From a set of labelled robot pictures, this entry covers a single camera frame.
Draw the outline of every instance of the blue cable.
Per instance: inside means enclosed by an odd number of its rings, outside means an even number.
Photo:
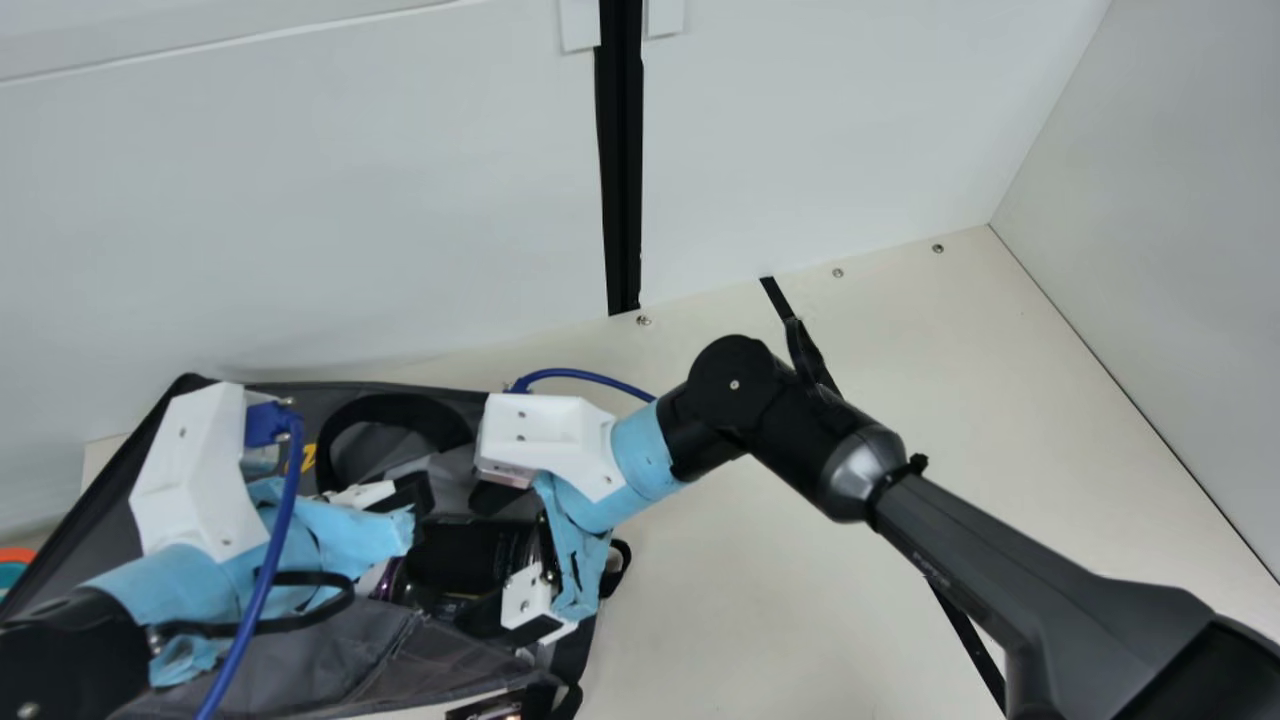
[[[239,670],[241,661],[248,643],[253,639],[257,629],[257,620],[262,615],[266,605],[266,596],[271,592],[275,582],[275,570],[280,566],[280,553],[284,552],[284,538],[289,534],[289,521],[293,519],[293,501],[298,496],[298,482],[302,479],[302,446],[303,427],[302,418],[293,413],[282,413],[288,419],[289,428],[289,466],[284,477],[284,491],[280,495],[280,506],[276,509],[275,527],[271,529],[271,539],[266,544],[266,555],[262,557],[262,568],[257,574],[257,583],[253,585],[253,594],[250,597],[248,607],[244,609],[244,618],[241,619],[239,628],[236,629],[236,639],[227,653],[227,661],[218,673],[209,694],[205,696],[196,720],[211,720],[218,712],[218,706],[223,702],[223,696],[232,687],[236,671]]]
[[[590,380],[593,383],[600,383],[602,386],[609,386],[614,389],[621,389],[622,392],[632,397],[639,397],[645,402],[653,402],[654,400],[657,400],[648,392],[635,386],[627,384],[622,380],[616,380],[608,375],[591,373],[589,370],[575,370],[573,368],[547,368],[545,370],[534,370],[532,373],[529,373],[527,375],[518,378],[515,382],[515,384],[511,386],[511,389],[508,389],[507,392],[527,393],[529,386],[547,378],[575,378],[579,380]]]

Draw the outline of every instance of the screw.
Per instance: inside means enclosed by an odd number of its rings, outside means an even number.
[[[151,648],[152,657],[164,652],[164,638],[160,637],[160,633],[155,630],[147,630],[147,647]]]

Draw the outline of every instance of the light blue tape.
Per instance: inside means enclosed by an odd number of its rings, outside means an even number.
[[[259,516],[268,528],[275,524],[274,505],[283,487],[283,478],[265,478],[247,487],[255,505],[266,505],[259,509]],[[357,579],[374,564],[408,552],[412,539],[410,509],[379,515],[300,498],[284,541],[280,570],[325,570]],[[241,609],[253,594],[255,571],[265,555],[266,543],[218,564],[193,546],[172,544],[84,584],[115,597],[140,625],[169,620],[238,623]],[[328,587],[275,588],[268,596],[262,618],[294,615],[302,603],[315,607],[337,592]],[[191,680],[212,669],[229,646],[229,639],[173,638],[151,660],[151,685],[163,688]]]
[[[657,407],[650,402],[613,425],[609,439],[613,459],[626,479],[625,487],[599,502],[591,502],[568,483],[557,492],[564,512],[579,528],[595,534],[609,532],[684,487],[671,474],[671,451],[658,425]]]
[[[611,533],[591,534],[570,520],[559,497],[566,491],[577,491],[562,478],[539,473],[532,487],[547,509],[556,559],[561,566],[561,592],[552,601],[552,611],[566,620],[586,620],[600,609],[600,578],[609,560]]]
[[[671,452],[658,425],[655,404],[618,421],[611,442],[626,486],[600,502],[591,502],[549,473],[534,478],[532,487],[547,507],[556,556],[564,575],[552,610],[566,620],[585,620],[599,610],[600,579],[613,528],[684,487],[671,474]]]

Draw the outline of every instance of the gray bag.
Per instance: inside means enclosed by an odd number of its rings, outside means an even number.
[[[169,398],[214,380],[180,377],[164,398],[108,462],[72,509],[36,561],[0,605],[0,621],[60,597],[79,583],[141,556],[137,528],[128,506],[129,491],[151,446]],[[461,418],[471,437],[479,427],[486,395],[383,383],[283,383],[253,386],[278,397],[292,397],[306,423],[306,442],[316,443],[325,421],[357,398],[416,395],[429,397]],[[329,462],[352,482],[381,473],[425,469],[435,495],[433,515],[472,514],[468,498],[477,480],[468,446],[438,452],[406,427],[355,424],[325,452],[303,464],[300,492],[316,492],[316,466]],[[532,520],[541,509],[535,493],[506,505],[494,518]],[[625,552],[626,560],[630,553]],[[616,587],[621,571],[608,582]],[[357,598],[338,615],[308,628],[259,635],[236,675],[219,716],[346,717],[404,707],[454,702],[498,689],[524,689],[524,720],[568,719],[581,702],[577,680],[586,664],[594,619],[549,648],[511,648],[477,639],[451,623],[390,602]],[[150,691],[114,719],[188,719],[198,708],[212,673],[175,688]],[[563,700],[552,707],[557,694]]]

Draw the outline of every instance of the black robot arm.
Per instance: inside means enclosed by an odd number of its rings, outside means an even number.
[[[744,454],[865,521],[1004,647],[1016,720],[1280,717],[1280,650],[1187,591],[1102,578],[920,477],[901,438],[764,343],[721,338],[658,401],[673,471]]]

